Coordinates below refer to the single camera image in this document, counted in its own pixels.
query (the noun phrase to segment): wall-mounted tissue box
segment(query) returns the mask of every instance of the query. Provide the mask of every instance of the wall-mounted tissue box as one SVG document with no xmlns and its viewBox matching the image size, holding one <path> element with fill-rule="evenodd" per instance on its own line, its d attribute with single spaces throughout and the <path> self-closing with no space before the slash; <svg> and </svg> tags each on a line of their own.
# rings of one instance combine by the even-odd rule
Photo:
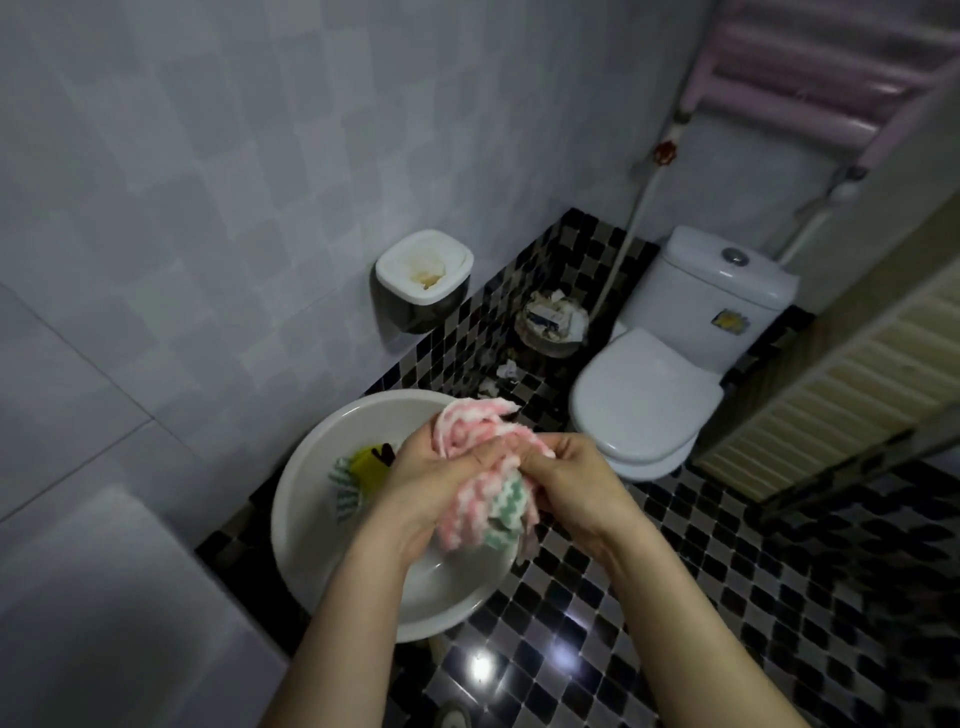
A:
<svg viewBox="0 0 960 728">
<path fill-rule="evenodd" d="M 414 232 L 376 261 L 386 314 L 401 331 L 426 333 L 467 296 L 473 253 L 434 230 Z"/>
</svg>

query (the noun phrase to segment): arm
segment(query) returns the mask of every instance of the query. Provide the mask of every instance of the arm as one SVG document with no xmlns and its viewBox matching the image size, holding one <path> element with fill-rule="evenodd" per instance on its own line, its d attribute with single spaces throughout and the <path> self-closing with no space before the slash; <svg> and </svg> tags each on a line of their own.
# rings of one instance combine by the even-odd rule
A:
<svg viewBox="0 0 960 728">
<path fill-rule="evenodd" d="M 670 728 L 807 728 L 590 439 L 541 437 L 557 460 L 512 443 L 520 468 L 543 485 L 544 505 L 610 575 L 663 721 Z"/>
<path fill-rule="evenodd" d="M 379 728 L 407 570 L 457 485 L 506 454 L 499 439 L 455 459 L 430 446 L 432 423 L 403 444 L 357 529 L 260 728 Z"/>
<path fill-rule="evenodd" d="M 261 728 L 379 726 L 406 567 L 368 519 L 330 579 Z"/>
</svg>

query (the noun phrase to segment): sticker on toilet tank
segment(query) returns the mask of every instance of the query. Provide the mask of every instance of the sticker on toilet tank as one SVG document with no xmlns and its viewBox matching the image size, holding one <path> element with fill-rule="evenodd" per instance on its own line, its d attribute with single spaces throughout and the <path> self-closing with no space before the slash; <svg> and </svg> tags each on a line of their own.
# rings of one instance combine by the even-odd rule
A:
<svg viewBox="0 0 960 728">
<path fill-rule="evenodd" d="M 742 313 L 731 311 L 729 308 L 724 308 L 720 311 L 720 313 L 713 317 L 711 323 L 717 328 L 721 328 L 737 336 L 750 327 L 750 319 Z"/>
</svg>

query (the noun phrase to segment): toilet lid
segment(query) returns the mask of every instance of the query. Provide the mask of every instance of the toilet lid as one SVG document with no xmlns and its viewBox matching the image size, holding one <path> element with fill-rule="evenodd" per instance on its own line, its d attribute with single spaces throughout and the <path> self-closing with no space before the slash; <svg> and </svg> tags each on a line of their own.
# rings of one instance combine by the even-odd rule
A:
<svg viewBox="0 0 960 728">
<path fill-rule="evenodd" d="M 720 375 L 634 328 L 581 372 L 570 393 L 570 414 L 608 457 L 645 463 L 695 436 L 722 398 Z"/>
</svg>

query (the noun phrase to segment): toilet tank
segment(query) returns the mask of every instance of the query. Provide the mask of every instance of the toilet tank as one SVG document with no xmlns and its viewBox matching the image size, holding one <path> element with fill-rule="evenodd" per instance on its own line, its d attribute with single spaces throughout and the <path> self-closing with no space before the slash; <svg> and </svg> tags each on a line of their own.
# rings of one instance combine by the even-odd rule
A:
<svg viewBox="0 0 960 728">
<path fill-rule="evenodd" d="M 797 294 L 797 276 L 760 253 L 678 226 L 617 317 L 722 375 Z"/>
</svg>

